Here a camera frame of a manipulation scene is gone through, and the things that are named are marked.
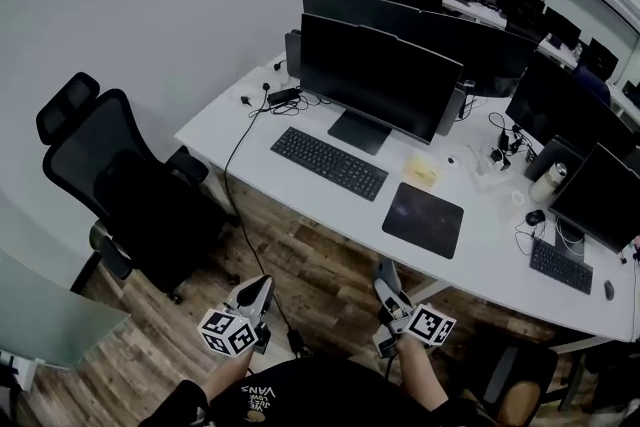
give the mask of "black mouse pad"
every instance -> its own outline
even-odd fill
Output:
[[[382,231],[451,260],[463,215],[459,206],[401,183]]]

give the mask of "floor plank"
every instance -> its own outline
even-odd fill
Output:
[[[378,328],[378,303],[371,274],[374,252],[305,219],[264,195],[232,180],[236,203],[250,239],[266,271],[274,276],[276,293],[289,322],[317,353],[356,357],[382,371],[371,335]],[[425,278],[398,268],[405,289]],[[18,408],[24,426],[134,426],[148,416],[182,379],[202,382],[221,358],[208,352],[196,326],[207,309],[230,292],[228,275],[241,280],[259,274],[258,264],[240,229],[226,229],[218,247],[179,292],[184,302],[172,304],[148,280],[134,272],[126,282],[100,265],[84,295],[131,314],[131,318],[70,371],[40,368],[33,390],[23,394]],[[447,289],[431,303],[457,319],[432,360],[445,386],[452,384],[451,362],[464,366],[468,348],[487,328],[536,342],[570,336],[566,330]],[[265,356],[252,362],[259,371],[291,357],[286,326],[272,306],[266,316],[272,339]],[[561,357],[551,389],[569,373],[571,356]],[[392,380],[399,382],[397,365]],[[584,425],[595,378],[587,376],[577,406],[559,413],[543,407],[534,425]]]

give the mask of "black mouse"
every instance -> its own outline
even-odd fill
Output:
[[[604,295],[607,298],[607,301],[611,301],[613,296],[616,295],[616,291],[613,289],[613,285],[609,280],[604,282]]]
[[[534,210],[533,212],[529,212],[524,220],[529,226],[535,226],[540,224],[542,221],[546,221],[547,217],[544,215],[542,210]]]

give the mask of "forearm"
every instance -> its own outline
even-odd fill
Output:
[[[404,334],[396,344],[404,386],[414,399],[429,411],[447,401],[447,394],[442,389],[436,374],[431,367],[429,356],[422,343],[411,335]]]
[[[233,383],[244,379],[253,356],[253,347],[237,358],[228,358],[216,368],[202,385],[202,390],[211,402]]]

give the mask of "sleeve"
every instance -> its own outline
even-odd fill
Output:
[[[432,412],[435,425],[441,427],[495,427],[497,424],[482,414],[471,400],[449,399]]]
[[[192,381],[182,381],[140,427],[188,427],[198,419],[198,410],[208,410],[207,396]]]

